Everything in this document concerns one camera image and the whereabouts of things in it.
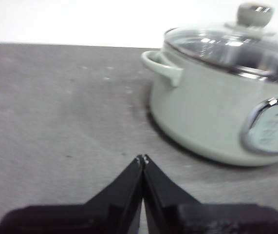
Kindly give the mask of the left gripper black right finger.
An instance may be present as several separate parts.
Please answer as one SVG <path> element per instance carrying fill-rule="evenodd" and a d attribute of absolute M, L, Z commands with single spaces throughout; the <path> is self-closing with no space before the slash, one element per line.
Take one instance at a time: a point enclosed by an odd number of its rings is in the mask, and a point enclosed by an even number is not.
<path fill-rule="evenodd" d="M 151 234 L 278 234 L 278 210 L 252 203 L 201 203 L 143 156 Z"/>

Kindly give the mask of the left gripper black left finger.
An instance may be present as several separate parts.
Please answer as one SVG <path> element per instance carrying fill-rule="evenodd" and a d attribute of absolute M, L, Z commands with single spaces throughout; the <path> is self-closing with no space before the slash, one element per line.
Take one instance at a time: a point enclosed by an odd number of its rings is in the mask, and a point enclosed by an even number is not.
<path fill-rule="evenodd" d="M 139 155 L 86 203 L 12 210 L 0 221 L 0 234 L 136 234 L 143 168 L 143 157 Z"/>

